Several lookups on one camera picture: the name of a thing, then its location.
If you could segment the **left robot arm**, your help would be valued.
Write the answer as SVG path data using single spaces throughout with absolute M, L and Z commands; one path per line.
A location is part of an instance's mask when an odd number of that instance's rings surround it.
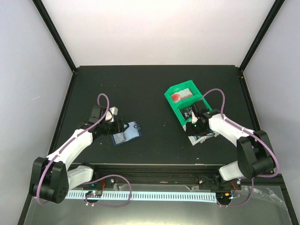
M 91 115 L 76 128 L 72 136 L 47 157 L 33 162 L 29 194 L 38 200 L 62 202 L 69 190 L 86 183 L 96 187 L 101 180 L 94 166 L 83 164 L 70 170 L 80 153 L 100 136 L 122 133 L 127 128 L 122 119 L 114 119 L 118 108 L 105 109 L 99 105 L 92 108 Z

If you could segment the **blue card holder wallet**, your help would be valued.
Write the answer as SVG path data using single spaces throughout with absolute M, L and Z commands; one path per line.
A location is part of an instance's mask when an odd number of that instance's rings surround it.
M 124 143 L 127 143 L 133 139 L 139 138 L 141 134 L 141 126 L 138 125 L 135 121 L 129 122 L 124 125 L 124 132 L 114 134 L 112 136 L 112 141 L 114 146 L 118 146 Z

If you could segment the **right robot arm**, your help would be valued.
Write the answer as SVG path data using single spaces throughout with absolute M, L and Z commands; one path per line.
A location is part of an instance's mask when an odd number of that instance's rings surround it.
M 266 132 L 244 128 L 218 110 L 192 110 L 189 114 L 191 120 L 186 123 L 188 136 L 218 133 L 236 147 L 237 160 L 219 168 L 213 177 L 215 187 L 223 189 L 234 179 L 268 178 L 278 174 L 279 162 Z

